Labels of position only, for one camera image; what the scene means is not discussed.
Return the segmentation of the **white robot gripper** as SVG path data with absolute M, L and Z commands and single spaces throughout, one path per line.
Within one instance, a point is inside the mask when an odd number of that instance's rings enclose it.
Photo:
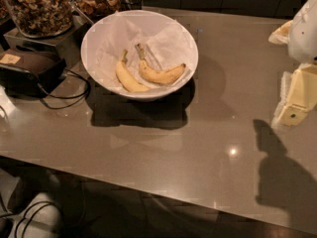
M 293 73 L 283 73 L 271 126 L 297 126 L 317 105 L 317 65 L 310 64 L 317 62 L 317 0 L 307 0 L 293 21 L 277 28 L 268 40 L 288 44 L 288 54 L 301 63 Z

